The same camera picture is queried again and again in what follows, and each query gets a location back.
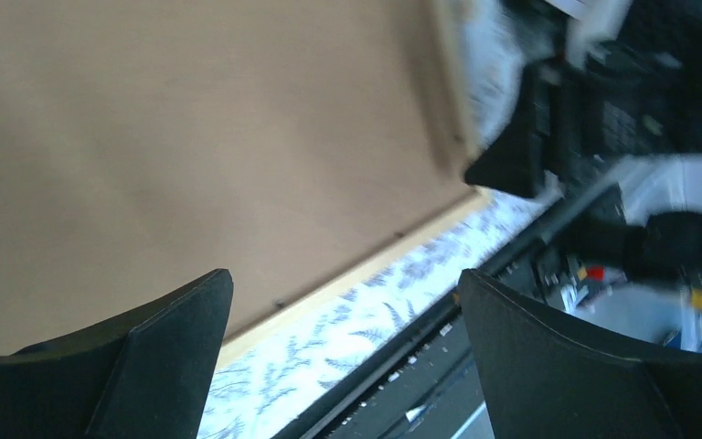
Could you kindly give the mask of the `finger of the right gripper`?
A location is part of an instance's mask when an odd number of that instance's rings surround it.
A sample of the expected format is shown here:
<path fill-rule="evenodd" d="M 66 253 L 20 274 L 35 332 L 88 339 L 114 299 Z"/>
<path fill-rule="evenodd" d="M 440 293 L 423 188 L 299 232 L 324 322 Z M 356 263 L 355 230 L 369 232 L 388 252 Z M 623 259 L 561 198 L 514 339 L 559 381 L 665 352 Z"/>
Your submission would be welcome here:
<path fill-rule="evenodd" d="M 547 138 L 548 85 L 539 66 L 527 66 L 508 125 L 464 171 L 464 183 L 521 198 L 538 197 L 546 186 Z"/>

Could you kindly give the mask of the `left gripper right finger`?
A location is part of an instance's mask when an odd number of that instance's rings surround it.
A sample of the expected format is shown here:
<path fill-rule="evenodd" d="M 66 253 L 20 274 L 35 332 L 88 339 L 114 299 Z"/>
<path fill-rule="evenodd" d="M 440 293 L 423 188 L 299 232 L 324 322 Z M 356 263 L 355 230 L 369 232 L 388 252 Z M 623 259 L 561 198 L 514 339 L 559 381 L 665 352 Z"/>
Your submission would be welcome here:
<path fill-rule="evenodd" d="M 702 438 L 702 354 L 597 327 L 477 270 L 457 285 L 498 438 Z"/>

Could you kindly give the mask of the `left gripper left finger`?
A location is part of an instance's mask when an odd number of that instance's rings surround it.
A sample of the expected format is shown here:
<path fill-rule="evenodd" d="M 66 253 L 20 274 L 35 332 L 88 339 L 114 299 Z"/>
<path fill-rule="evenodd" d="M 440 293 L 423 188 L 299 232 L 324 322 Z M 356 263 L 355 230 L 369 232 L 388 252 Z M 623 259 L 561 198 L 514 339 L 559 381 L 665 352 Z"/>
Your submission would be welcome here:
<path fill-rule="evenodd" d="M 0 438 L 194 438 L 229 319 L 217 269 L 153 302 L 0 356 Z"/>

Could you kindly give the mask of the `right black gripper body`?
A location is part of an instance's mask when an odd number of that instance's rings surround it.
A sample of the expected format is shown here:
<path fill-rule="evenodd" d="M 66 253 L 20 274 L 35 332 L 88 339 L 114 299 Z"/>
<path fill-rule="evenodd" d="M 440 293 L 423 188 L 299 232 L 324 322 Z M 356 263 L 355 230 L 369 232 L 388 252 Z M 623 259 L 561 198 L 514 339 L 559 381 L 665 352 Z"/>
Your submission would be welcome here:
<path fill-rule="evenodd" d="M 580 180 L 589 162 L 673 155 L 675 90 L 682 63 L 670 54 L 532 65 L 532 181 Z"/>

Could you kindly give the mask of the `brown frame backing board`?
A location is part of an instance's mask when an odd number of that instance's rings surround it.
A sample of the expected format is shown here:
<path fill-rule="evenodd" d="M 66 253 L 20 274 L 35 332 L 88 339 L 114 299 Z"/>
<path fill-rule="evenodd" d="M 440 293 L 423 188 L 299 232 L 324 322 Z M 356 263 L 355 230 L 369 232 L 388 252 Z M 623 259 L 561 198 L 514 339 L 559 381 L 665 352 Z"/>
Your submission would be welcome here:
<path fill-rule="evenodd" d="M 0 1 L 0 353 L 215 268 L 236 333 L 464 162 L 424 1 Z"/>

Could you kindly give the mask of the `wooden picture frame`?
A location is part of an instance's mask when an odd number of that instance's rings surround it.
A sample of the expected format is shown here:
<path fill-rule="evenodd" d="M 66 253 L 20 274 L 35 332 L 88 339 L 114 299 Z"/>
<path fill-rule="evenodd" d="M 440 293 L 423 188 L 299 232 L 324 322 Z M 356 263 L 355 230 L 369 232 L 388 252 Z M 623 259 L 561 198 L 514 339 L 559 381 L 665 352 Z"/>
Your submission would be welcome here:
<path fill-rule="evenodd" d="M 440 52 L 441 71 L 445 76 L 452 104 L 455 121 L 453 133 L 466 154 L 474 157 L 480 153 L 479 137 L 473 122 L 471 105 L 467 99 L 464 65 L 458 45 L 457 23 L 462 18 L 463 7 L 457 6 L 453 1 L 430 1 L 428 6 Z M 463 196 L 420 226 L 407 231 L 403 237 L 396 238 L 335 278 L 278 309 L 257 325 L 225 341 L 218 355 L 216 370 L 220 371 L 241 359 L 264 340 L 301 321 L 314 310 L 345 294 L 357 284 L 403 258 L 416 247 L 447 231 L 463 215 L 475 209 L 485 208 L 489 202 L 490 198 L 484 189 L 481 189 L 477 195 Z"/>

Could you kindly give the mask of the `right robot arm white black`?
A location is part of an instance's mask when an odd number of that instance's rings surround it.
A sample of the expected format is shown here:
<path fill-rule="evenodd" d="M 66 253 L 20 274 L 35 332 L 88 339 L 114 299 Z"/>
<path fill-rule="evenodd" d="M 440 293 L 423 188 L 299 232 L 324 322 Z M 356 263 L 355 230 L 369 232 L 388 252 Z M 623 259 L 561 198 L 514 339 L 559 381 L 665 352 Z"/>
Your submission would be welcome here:
<path fill-rule="evenodd" d="M 583 246 L 644 279 L 702 268 L 702 1 L 600 1 L 572 20 L 559 53 L 525 65 L 509 124 L 464 180 L 533 198 L 547 174 L 619 158 L 637 187 L 669 167 L 681 195 L 651 199 L 643 226 L 585 228 Z"/>

